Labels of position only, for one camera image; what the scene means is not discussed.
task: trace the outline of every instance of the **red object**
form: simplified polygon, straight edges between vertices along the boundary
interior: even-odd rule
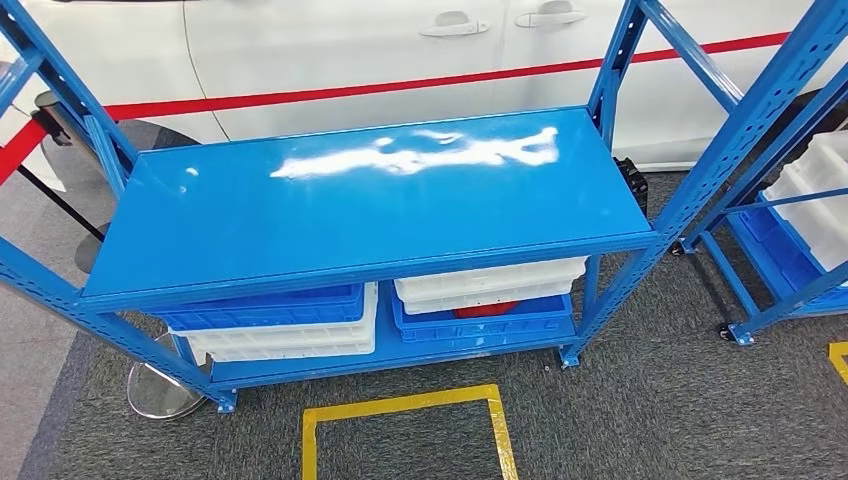
[[[21,128],[5,147],[0,148],[0,185],[24,163],[27,155],[41,143],[46,132],[35,120]]]
[[[748,50],[751,48],[762,48],[780,45],[789,36],[789,32],[772,33],[756,37],[738,38],[722,42],[706,43],[701,45],[708,54],[735,52],[737,50]],[[633,55],[632,63],[655,62],[658,60],[669,60],[678,58],[674,49],[655,50],[652,52],[641,52]],[[511,68],[508,70],[497,70],[494,72],[470,73],[465,75],[451,75],[448,77],[422,78],[418,80],[404,80],[400,82],[376,83],[370,85],[353,85],[347,87],[322,88],[316,90],[301,90],[296,92],[262,93],[256,95],[240,95],[237,97],[198,98],[192,100],[176,100],[165,102],[146,102],[125,105],[112,105],[106,107],[106,111],[115,120],[126,120],[130,118],[158,117],[166,115],[181,115],[186,113],[207,112],[210,110],[229,110],[232,108],[258,107],[262,105],[276,105],[280,103],[304,102],[309,100],[320,100],[326,98],[349,97],[353,95],[367,95],[373,93],[396,92],[399,90],[412,90],[417,88],[443,87],[446,85],[458,85],[462,83],[485,82],[490,80],[501,80],[505,78],[527,77],[531,75],[544,75],[548,73],[570,72],[574,70],[586,70],[598,68],[603,59],[578,60],[575,62],[554,63],[550,65],[537,65],[533,67]]]
[[[512,310],[519,302],[495,303],[492,305],[480,305],[479,307],[457,308],[453,311],[456,318],[491,317],[503,315]]]

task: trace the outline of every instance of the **white storage bin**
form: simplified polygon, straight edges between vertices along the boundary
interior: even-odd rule
[[[848,187],[848,131],[814,136],[807,151],[784,167],[787,169],[798,174],[809,186],[809,193]],[[840,221],[848,223],[848,195],[826,198],[822,202]]]
[[[784,168],[777,182],[763,191],[763,196],[777,200],[815,192],[795,169]],[[834,215],[826,200],[778,205],[774,209],[795,227],[821,266],[832,270],[848,260],[848,224]]]
[[[362,318],[354,322],[216,328],[171,333],[188,339],[198,365],[216,362],[330,357],[374,352],[377,284],[365,284]]]
[[[410,315],[564,295],[586,270],[586,257],[480,268],[395,280]]]

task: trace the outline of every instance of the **yellow floor marking square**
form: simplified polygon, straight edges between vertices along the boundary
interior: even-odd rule
[[[475,400],[486,400],[489,405],[489,417],[492,420],[492,429],[495,432],[495,446],[498,449],[498,458],[500,459],[504,480],[518,480],[515,460],[512,457],[512,444],[509,441],[509,431],[506,427],[506,416],[501,403],[501,394],[498,391],[498,386],[494,384],[333,405],[331,407],[307,408],[303,411],[302,478],[303,480],[317,480],[318,478],[318,445],[315,440],[315,428],[318,426],[318,422],[396,413]]]
[[[848,355],[848,342],[831,343],[828,349],[828,357],[830,363],[839,372],[842,380],[848,383],[848,363],[845,362],[845,356]]]

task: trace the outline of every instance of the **blue metal shelving unit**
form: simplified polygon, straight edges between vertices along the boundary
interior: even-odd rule
[[[815,1],[743,96],[659,2],[629,0],[587,105],[138,154],[23,7],[0,8],[0,27],[32,64],[0,86],[19,88],[37,71],[86,127],[120,199],[83,289],[5,240],[0,279],[225,412],[241,387],[493,353],[559,347],[563,366],[577,365],[848,22],[848,0]],[[730,113],[650,223],[610,154],[618,88],[648,20]],[[600,256],[623,251],[629,260],[598,294]],[[370,355],[217,363],[205,373],[112,313],[580,255],[590,259],[579,322],[402,343],[384,283]]]
[[[845,29],[844,18],[841,22]],[[835,45],[827,43],[824,48],[832,49]],[[848,65],[816,94],[679,244],[678,252],[685,253],[695,253],[696,245],[703,244],[748,316],[744,321],[720,325],[723,338],[750,345],[754,333],[783,320],[848,312],[848,289],[839,288],[848,281],[848,262],[829,272],[820,270],[809,246],[773,211],[778,205],[845,195],[848,188],[772,201],[758,196],[751,201],[763,179],[781,165],[834,107],[846,100]],[[728,228],[774,297],[774,304],[765,310],[760,310],[715,241],[715,231],[722,227]],[[766,241],[757,238],[766,235],[770,238],[779,235],[779,238]]]

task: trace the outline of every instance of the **blue plastic crate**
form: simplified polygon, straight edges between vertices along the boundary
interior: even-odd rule
[[[409,315],[403,311],[394,287],[391,291],[392,314],[404,342],[556,330],[560,322],[571,321],[571,297],[568,295],[524,300],[504,315],[455,318],[450,310]]]
[[[825,273],[807,242],[774,208],[745,210],[740,219],[778,265],[781,276],[793,290],[797,291]],[[830,301],[848,301],[848,288],[834,288],[816,299],[815,303]]]
[[[363,284],[147,309],[172,330],[352,322],[362,318]]]

